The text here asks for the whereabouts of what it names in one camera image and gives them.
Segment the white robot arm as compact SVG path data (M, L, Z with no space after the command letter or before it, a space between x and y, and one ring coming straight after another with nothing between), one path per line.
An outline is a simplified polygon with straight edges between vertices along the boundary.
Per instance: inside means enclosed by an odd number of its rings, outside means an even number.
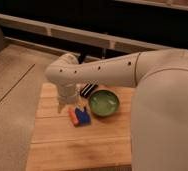
M46 69L67 104L78 83L133 87L132 171L188 171L188 50L132 53L80 64L70 54Z

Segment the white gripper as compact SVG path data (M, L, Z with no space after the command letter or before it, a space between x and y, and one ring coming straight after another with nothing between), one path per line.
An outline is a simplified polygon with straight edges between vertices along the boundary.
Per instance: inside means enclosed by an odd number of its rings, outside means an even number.
M56 86L57 88L57 99L60 104L58 105L58 113L60 114L64 108L64 105L67 104L74 104L78 101L78 92L77 92L77 86L75 84L65 84L65 85L60 85L58 84ZM73 108L79 109L78 104L74 104Z

